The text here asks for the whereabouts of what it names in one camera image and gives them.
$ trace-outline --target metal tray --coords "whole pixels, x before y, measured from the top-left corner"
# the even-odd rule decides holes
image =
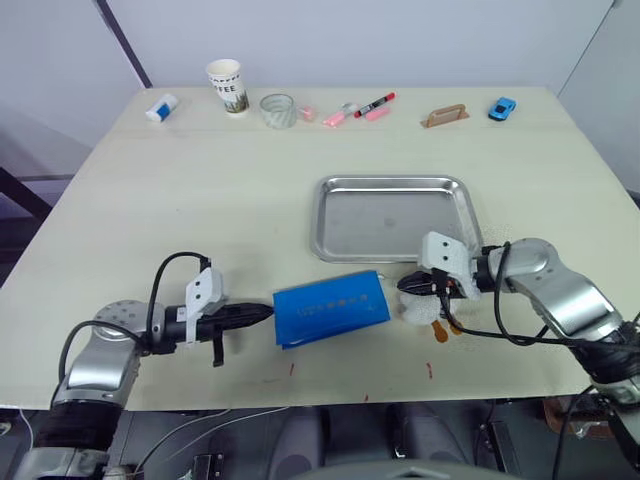
[[[326,262],[415,262],[432,230],[482,247],[469,193],[453,177],[326,177],[314,213],[311,249]]]

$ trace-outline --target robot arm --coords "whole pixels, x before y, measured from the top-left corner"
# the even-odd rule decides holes
[[[431,232],[423,240],[419,265],[446,272],[455,281],[452,296],[477,298],[500,282],[501,291],[528,297],[545,325],[568,341],[593,386],[607,399],[612,430],[632,465],[640,469],[640,335],[588,278],[568,269],[550,243],[536,238],[518,240],[510,248],[485,248],[474,257],[461,242]],[[436,293],[429,274],[417,277],[422,292],[415,290],[415,275],[410,277],[411,282],[399,283],[401,290]],[[637,348],[603,348],[584,341]]]
[[[206,284],[201,275],[195,280],[198,286]],[[220,282],[216,288],[221,290]],[[173,353],[177,343],[189,337],[189,292],[187,287],[187,305],[165,309],[155,304],[151,341],[145,348],[141,347],[144,343],[134,342],[116,330],[93,327],[89,342],[69,372],[62,372],[64,378],[51,401],[51,411],[38,431],[34,448],[20,464],[16,480],[102,479],[109,459],[107,450],[138,376],[140,358]],[[196,341],[213,342],[214,366],[223,363],[224,330],[253,325],[273,313],[271,307],[262,304],[222,305],[221,291],[209,291],[206,295],[199,291],[195,295],[199,295],[198,299],[214,299],[196,309],[199,312],[194,315],[197,318],[192,331]],[[124,327],[144,339],[146,317],[146,303],[123,300],[104,307],[95,320]]]

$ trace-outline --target red marker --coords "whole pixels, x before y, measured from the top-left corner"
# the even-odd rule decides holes
[[[360,110],[358,110],[356,113],[354,113],[353,116],[356,117],[356,118],[361,117],[362,115],[364,115],[367,112],[370,112],[374,108],[378,108],[380,105],[384,105],[389,100],[393,100],[395,97],[396,97],[396,94],[391,92],[387,96],[379,98],[378,100],[376,100],[373,103],[370,103],[366,107],[362,107]]]

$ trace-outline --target toy car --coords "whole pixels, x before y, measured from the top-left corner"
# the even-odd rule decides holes
[[[507,97],[500,97],[496,104],[489,109],[489,118],[502,122],[516,108],[516,101]]]

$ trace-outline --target black wire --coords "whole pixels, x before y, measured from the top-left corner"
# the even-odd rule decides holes
[[[504,269],[507,266],[507,258],[509,257],[509,252],[511,251],[511,242],[505,242],[502,249],[502,257],[500,257],[500,265],[498,266],[498,274],[496,275],[496,284],[493,290],[493,314],[496,317],[496,323],[498,324],[498,329],[504,335],[504,338],[509,340],[514,345],[518,345],[519,347],[528,347],[536,343],[535,340],[519,340],[512,336],[502,323],[502,315],[500,315],[500,288],[502,287],[502,281],[504,279]]]
[[[569,404],[569,409],[562,420],[562,428],[560,429],[560,438],[558,438],[558,446],[556,447],[556,458],[553,461],[553,474],[551,475],[551,480],[558,480],[558,473],[560,472],[560,460],[562,459],[562,450],[564,448],[564,440],[567,435],[567,428],[569,427],[569,421],[571,420],[571,415],[573,411],[576,409],[578,402],[582,397],[584,397],[587,393],[593,390],[593,386],[589,385],[582,392],[571,399],[571,403]]]
[[[62,347],[62,351],[60,352],[60,360],[58,361],[58,382],[59,383],[62,383],[62,381],[64,380],[64,377],[67,374],[67,366],[66,366],[67,356],[69,355],[69,349],[71,348],[73,339],[78,334],[78,332],[82,330],[84,327],[105,327],[111,330],[115,330],[116,332],[122,333],[124,336],[136,342],[136,345],[138,345],[138,347],[140,347],[141,349],[144,350],[146,348],[145,342],[140,337],[138,337],[132,331],[127,330],[124,327],[121,327],[120,325],[114,325],[113,323],[102,322],[100,320],[87,320],[86,322],[80,322],[78,325],[73,327],[71,332],[69,332],[69,335],[67,336],[67,339],[65,340],[64,345]]]
[[[489,410],[489,414],[483,423],[480,424],[480,430],[478,431],[478,435],[476,436],[475,442],[473,444],[473,464],[478,465],[478,454],[480,449],[480,439],[482,438],[482,434],[487,431],[487,426],[489,422],[493,418],[493,412],[496,409],[496,400],[493,399],[491,401],[491,409]]]
[[[158,267],[158,271],[156,272],[156,276],[153,279],[153,286],[151,287],[151,296],[149,297],[149,305],[147,307],[147,325],[145,329],[145,339],[147,341],[147,345],[149,349],[151,349],[151,345],[153,343],[152,341],[153,333],[151,331],[151,328],[153,324],[153,310],[155,309],[155,305],[156,305],[156,297],[158,296],[158,287],[160,286],[160,279],[162,278],[164,269],[167,267],[167,265],[169,265],[169,262],[179,257],[197,258],[198,260],[200,260],[200,271],[203,271],[205,268],[211,266],[211,261],[207,257],[196,252],[176,252],[172,255],[169,255],[160,264],[160,267]]]
[[[449,299],[446,295],[438,294],[440,298],[440,305],[442,305],[442,310],[445,313],[445,317],[450,325],[460,330],[462,333],[466,333],[469,335],[474,335],[476,337],[484,337],[484,338],[500,338],[506,339],[503,334],[497,332],[484,332],[482,330],[472,330],[470,328],[465,328],[456,320],[456,318],[451,313],[449,309]],[[542,338],[540,337],[528,337],[526,335],[511,335],[513,338],[518,340],[533,340],[534,343],[542,343],[546,345],[564,345],[565,347],[588,347],[588,348],[602,348],[602,349],[610,349],[610,350],[619,350],[623,352],[632,352],[639,353],[640,347],[635,345],[619,345],[616,343],[605,343],[605,342],[592,342],[588,340],[580,340],[580,339],[563,339],[563,338]]]

